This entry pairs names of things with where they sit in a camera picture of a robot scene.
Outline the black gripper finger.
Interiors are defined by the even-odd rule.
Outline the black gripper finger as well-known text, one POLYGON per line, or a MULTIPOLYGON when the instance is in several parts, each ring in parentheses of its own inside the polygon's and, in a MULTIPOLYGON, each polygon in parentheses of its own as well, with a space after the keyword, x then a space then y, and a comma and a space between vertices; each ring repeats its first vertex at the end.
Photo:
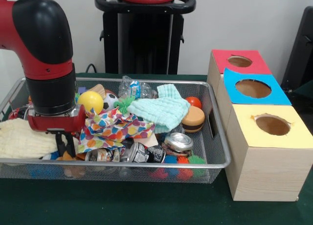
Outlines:
POLYGON ((56 132, 55 140, 56 140, 58 153, 62 157, 64 152, 66 151, 66 144, 62 140, 62 133, 61 132, 56 132))
POLYGON ((71 156, 71 157, 76 157, 76 152, 75 152, 75 145, 74 145, 74 141, 73 141, 73 137, 71 135, 71 133, 66 132, 66 139, 67 139, 67 153, 71 156))

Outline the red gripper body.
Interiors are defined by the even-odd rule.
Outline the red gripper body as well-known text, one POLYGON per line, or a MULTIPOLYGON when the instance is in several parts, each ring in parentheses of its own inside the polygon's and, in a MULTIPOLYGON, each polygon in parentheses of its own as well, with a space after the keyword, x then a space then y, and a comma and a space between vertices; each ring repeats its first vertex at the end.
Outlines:
POLYGON ((57 116, 39 115, 33 107, 28 109, 27 120, 32 130, 38 132, 80 132, 85 124, 84 105, 76 105, 73 110, 57 116))

